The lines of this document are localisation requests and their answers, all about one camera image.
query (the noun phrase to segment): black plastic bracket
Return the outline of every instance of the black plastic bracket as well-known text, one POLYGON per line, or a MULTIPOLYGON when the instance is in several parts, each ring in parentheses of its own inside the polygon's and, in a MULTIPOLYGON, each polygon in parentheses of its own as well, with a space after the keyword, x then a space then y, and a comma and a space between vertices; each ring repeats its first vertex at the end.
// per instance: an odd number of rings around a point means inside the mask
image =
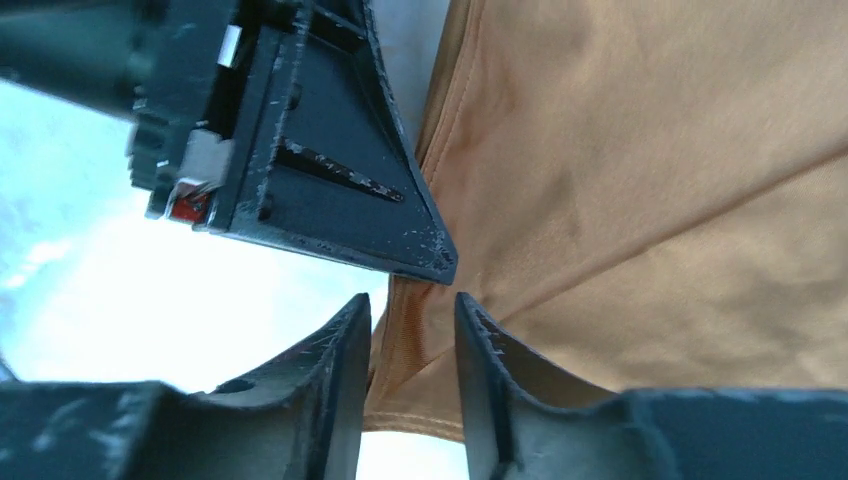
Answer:
POLYGON ((571 376, 467 294, 456 349, 471 480, 848 478, 848 392, 633 390, 565 408, 571 376))
POLYGON ((150 216, 453 281, 457 252, 404 134, 370 0, 172 0, 162 11, 131 147, 150 216), (233 27, 235 55, 217 65, 233 27))
POLYGON ((0 478, 354 479, 367 295, 212 393, 157 383, 0 382, 0 478))

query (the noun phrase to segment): orange fabric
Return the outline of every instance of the orange fabric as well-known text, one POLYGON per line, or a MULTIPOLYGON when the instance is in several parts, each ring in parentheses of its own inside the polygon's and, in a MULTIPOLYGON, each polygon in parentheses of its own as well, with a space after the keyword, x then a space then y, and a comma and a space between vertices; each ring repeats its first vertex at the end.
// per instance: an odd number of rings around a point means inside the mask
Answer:
POLYGON ((459 269, 392 279, 366 429, 462 439, 459 291, 564 404, 848 386, 846 45, 835 0, 454 0, 417 153, 459 269))

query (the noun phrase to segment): white background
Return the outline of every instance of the white background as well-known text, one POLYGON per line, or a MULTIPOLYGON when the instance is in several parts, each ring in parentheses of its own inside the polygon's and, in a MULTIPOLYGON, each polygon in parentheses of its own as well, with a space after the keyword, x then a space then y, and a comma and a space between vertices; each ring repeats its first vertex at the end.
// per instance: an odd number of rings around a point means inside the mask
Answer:
MULTIPOLYGON (((374 0, 410 136, 448 0, 374 0)), ((311 333, 386 276, 146 220, 131 126, 0 83, 0 352, 26 380, 209 390, 311 333)), ((462 445, 363 436, 359 478, 464 479, 462 445)))

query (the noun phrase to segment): black plastic part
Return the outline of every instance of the black plastic part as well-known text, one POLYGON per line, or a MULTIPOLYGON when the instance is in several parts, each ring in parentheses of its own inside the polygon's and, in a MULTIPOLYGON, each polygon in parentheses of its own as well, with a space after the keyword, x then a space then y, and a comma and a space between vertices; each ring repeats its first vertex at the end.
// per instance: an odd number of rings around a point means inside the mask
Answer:
POLYGON ((149 217, 171 211, 177 185, 202 185, 196 230, 453 282, 456 248, 403 132, 369 0, 29 6, 0 17, 0 77, 134 119, 131 181, 151 192, 149 217), (219 65, 231 27, 235 55, 219 65))
POLYGON ((352 480, 370 320, 358 295, 209 394, 157 382, 0 383, 0 478, 352 480))
MULTIPOLYGON (((516 345, 471 296, 457 297, 471 480, 848 478, 848 392, 633 390, 592 408, 560 408, 515 381, 510 356, 556 369, 516 345)), ((568 375, 560 372, 538 382, 568 375)))
POLYGON ((152 68, 147 48, 160 3, 20 1, 0 7, 0 78, 131 118, 135 89, 152 68))
POLYGON ((286 5, 251 44, 227 182, 207 227, 451 283, 456 249, 405 139, 370 2, 286 5))

